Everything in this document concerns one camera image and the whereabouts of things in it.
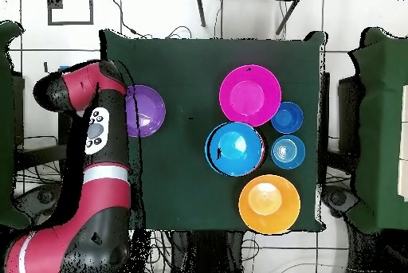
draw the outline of red robot arm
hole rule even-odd
[[[63,225],[15,241],[6,273],[116,273],[129,255],[131,205],[128,183],[126,87],[108,60],[54,73],[34,86],[50,111],[81,111],[95,100],[86,144],[79,208]]]

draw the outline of dark green table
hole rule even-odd
[[[141,139],[141,156],[139,140],[129,139],[130,179],[141,183],[147,228],[248,230],[237,209],[240,192],[252,178],[276,174],[290,180],[300,194],[300,215],[291,230],[323,229],[315,219],[323,33],[310,34],[307,41],[127,39],[108,30],[100,36],[101,49],[106,44],[106,57],[116,63],[126,83],[132,84],[128,70],[136,84],[154,88],[166,104],[162,127]],[[283,170],[273,163],[270,146],[280,135],[270,123],[260,128],[268,157],[258,170],[225,177],[208,165],[206,138],[227,121],[218,90],[225,76],[243,64],[269,69],[280,81],[282,99],[303,109],[304,124],[295,135],[304,141],[306,159],[298,168]]]

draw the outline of white stripe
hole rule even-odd
[[[26,273],[26,251],[27,247],[29,246],[29,242],[32,240],[32,238],[35,235],[35,231],[31,232],[27,238],[25,238],[24,243],[22,245],[22,248],[20,250],[20,254],[18,255],[18,273]]]
[[[128,181],[128,171],[121,166],[93,166],[84,172],[84,183],[99,178],[117,178]]]

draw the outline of pink plate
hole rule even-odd
[[[226,76],[219,99],[227,119],[257,127],[277,113],[281,104],[281,86],[268,69],[249,64]]]

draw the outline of blue bowl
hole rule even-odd
[[[303,123],[303,112],[293,102],[282,102],[277,113],[271,118],[273,127],[282,134],[297,131]]]
[[[220,174],[238,177],[255,170],[263,157],[260,135],[248,124],[223,123],[206,140],[206,159]]]
[[[295,169],[304,160],[306,150],[300,138],[280,136],[272,145],[272,160],[282,169]]]

